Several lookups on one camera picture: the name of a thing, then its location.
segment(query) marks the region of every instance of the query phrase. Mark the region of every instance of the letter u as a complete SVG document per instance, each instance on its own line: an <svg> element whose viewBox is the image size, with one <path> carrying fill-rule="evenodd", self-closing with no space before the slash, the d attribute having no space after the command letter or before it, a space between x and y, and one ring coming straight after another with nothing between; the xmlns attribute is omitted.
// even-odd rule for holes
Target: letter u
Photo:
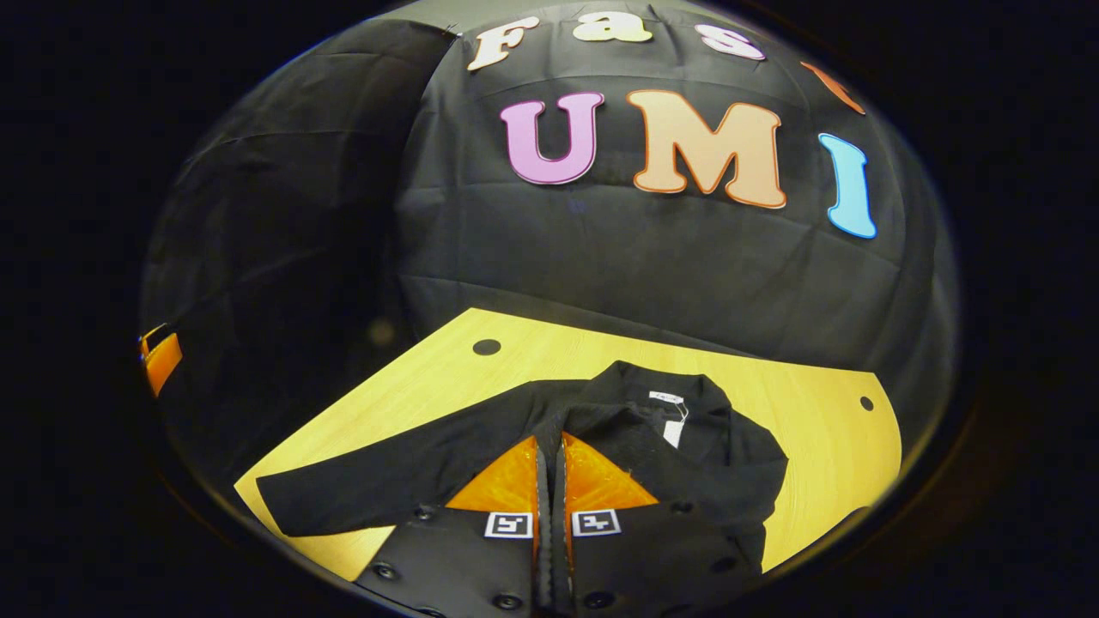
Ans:
<svg viewBox="0 0 1099 618"><path fill-rule="evenodd" d="M596 108L603 104L599 92L574 92L557 100L568 113L568 154L558 159L542 156L539 150L539 117L542 101L524 101L507 107L500 119L508 126L508 158L520 178L535 185L564 185L584 176L596 161Z"/></svg>

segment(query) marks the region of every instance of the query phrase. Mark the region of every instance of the orange letter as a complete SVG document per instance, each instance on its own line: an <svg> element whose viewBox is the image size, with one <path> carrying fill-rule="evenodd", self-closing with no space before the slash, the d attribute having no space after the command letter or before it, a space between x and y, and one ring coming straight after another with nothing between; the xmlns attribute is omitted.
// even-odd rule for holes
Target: orange letter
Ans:
<svg viewBox="0 0 1099 618"><path fill-rule="evenodd" d="M841 86L839 81L832 79L823 70L814 67L811 64L801 63L801 66L803 66L803 67L808 68L809 70L813 71L814 74L817 74L817 77L821 78L821 81L824 82L824 86L828 86L828 89L831 90L833 95L835 95L836 97L840 97L841 101L847 103L848 108L857 111L858 113L861 113L863 115L866 115L866 110L863 109L863 106L859 106L858 103L856 103L855 101L853 101L851 99L851 97L847 96L847 89L844 88L843 86Z"/></svg>
<svg viewBox="0 0 1099 618"><path fill-rule="evenodd" d="M775 131L781 122L775 112L733 103L718 130L710 131L677 92L634 90L625 99L645 119L645 169L633 177L639 189L676 194L687 188L687 178L676 172L678 150L703 194L718 188L736 157L736 173L725 185L729 197L763 208L786 206L786 194L778 187Z"/></svg>

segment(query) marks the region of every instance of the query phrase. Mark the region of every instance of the black background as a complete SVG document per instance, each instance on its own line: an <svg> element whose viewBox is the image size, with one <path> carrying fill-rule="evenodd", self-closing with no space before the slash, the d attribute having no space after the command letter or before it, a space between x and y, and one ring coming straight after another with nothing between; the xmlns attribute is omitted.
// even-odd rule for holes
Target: black background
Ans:
<svg viewBox="0 0 1099 618"><path fill-rule="evenodd" d="M8 306L32 318L8 329L14 375L26 377L9 415L32 421L9 430L31 449L10 468L12 505L31 522L13 528L30 593L15 614L334 615L321 586L231 551L191 517L129 431L132 415L153 413L132 373L136 283L145 234L201 133L275 68L380 5L137 4L23 4L2 20L16 84L4 106L9 169L29 189L5 192L18 254ZM766 4L730 7L776 30L782 15L807 31L791 38L831 45L801 38L848 68L940 178L984 335L970 342L984 387L963 397L978 413L955 467L900 540L803 593L806 607L1086 615L1095 404L1073 389L1089 368L1094 314L1084 241L1097 222L1095 104L1084 91L1096 4Z"/></svg>

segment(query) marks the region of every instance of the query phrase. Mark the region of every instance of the yellow table surface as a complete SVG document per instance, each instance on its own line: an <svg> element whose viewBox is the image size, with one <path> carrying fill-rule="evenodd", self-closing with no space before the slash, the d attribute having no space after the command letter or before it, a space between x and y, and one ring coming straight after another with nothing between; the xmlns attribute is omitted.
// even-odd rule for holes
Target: yellow table surface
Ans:
<svg viewBox="0 0 1099 618"><path fill-rule="evenodd" d="M481 356L473 345L500 342ZM763 569L873 505L900 470L892 406L870 373L731 356L469 309L418 343L276 446L235 485L259 520L291 547L355 580L393 527L323 537L281 534L256 477L320 462L413 429L536 379L590 379L614 361L706 374L733 408L767 428L790 462L767 519ZM873 410L859 402L868 397ZM395 465L414 465L395 462Z"/></svg>

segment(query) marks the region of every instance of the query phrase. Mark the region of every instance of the letter i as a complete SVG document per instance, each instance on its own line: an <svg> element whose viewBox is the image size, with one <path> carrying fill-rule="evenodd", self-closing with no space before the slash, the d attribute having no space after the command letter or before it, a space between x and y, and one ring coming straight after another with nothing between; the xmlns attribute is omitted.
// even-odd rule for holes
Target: letter i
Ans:
<svg viewBox="0 0 1099 618"><path fill-rule="evenodd" d="M820 142L831 153L832 165L835 167L835 206L828 209L829 220L848 234L873 239L878 230L870 220L866 155L835 135L821 133Z"/></svg>

